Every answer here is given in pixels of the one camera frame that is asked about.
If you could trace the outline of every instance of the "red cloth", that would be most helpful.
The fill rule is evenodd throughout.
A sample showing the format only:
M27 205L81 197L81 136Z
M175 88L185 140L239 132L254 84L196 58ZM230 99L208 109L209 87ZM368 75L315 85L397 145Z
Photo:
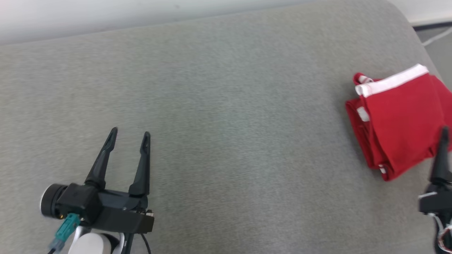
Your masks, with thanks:
M359 98L346 109L369 168L391 181L436 154L443 126L452 127L452 93L425 66L354 82Z

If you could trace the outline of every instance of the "camera lens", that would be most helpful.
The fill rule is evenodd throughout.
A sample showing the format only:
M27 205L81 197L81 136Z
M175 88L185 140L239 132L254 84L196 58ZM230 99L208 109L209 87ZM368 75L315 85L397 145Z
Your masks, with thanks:
M41 202L39 204L42 215L46 217L61 219L60 213L55 207L55 204L57 203L58 198L61 196L66 187L67 185L54 183L50 185L46 189L46 191L44 191L41 197Z

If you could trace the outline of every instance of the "gray tabletop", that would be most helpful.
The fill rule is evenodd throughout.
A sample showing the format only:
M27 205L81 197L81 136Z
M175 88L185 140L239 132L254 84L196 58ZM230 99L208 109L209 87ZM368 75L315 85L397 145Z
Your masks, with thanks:
M152 134L155 254L432 252L417 212L430 161L384 182L344 107L355 72L416 63L436 73L374 0L0 47L1 253L45 253L60 222L41 216L42 192L82 183L114 126L110 189L127 191Z

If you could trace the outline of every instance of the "teal connector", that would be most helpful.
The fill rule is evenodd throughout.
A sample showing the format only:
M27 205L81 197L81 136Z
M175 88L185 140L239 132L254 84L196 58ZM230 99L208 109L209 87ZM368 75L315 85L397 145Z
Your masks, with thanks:
M61 224L58 231L55 233L55 239L49 245L50 249L55 250L55 254L60 253L64 247L64 243L67 241L69 236L74 233L75 229L80 225L80 218L75 213L70 213L64 219L63 224Z

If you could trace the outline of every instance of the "red fabric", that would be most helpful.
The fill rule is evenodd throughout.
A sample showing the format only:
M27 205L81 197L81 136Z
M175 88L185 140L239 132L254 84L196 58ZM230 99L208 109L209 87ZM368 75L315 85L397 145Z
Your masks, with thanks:
M354 76L355 84L359 84L361 75ZM363 122L357 113L361 106L369 122ZM452 127L452 93L430 74L367 98L350 100L346 109L367 165L384 168L386 172L381 175L385 181L434 156L443 126Z

